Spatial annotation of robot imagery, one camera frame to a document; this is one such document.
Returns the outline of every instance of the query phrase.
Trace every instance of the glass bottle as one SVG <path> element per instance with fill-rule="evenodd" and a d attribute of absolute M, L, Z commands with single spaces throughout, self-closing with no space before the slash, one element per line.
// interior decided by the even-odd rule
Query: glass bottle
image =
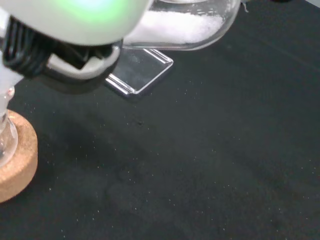
<path fill-rule="evenodd" d="M 154 0 L 124 38 L 127 49 L 198 50 L 219 40 L 234 22 L 241 0 Z"/>

